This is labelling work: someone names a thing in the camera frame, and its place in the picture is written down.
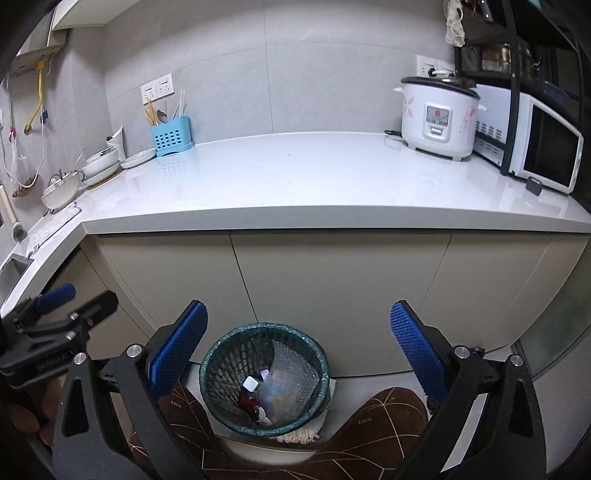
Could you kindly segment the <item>person's left hand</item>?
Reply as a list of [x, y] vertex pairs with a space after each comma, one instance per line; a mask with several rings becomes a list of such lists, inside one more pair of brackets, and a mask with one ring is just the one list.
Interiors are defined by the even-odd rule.
[[10, 391], [7, 412], [14, 426], [37, 434], [47, 446], [54, 443], [54, 427], [65, 377], [57, 377], [22, 390]]

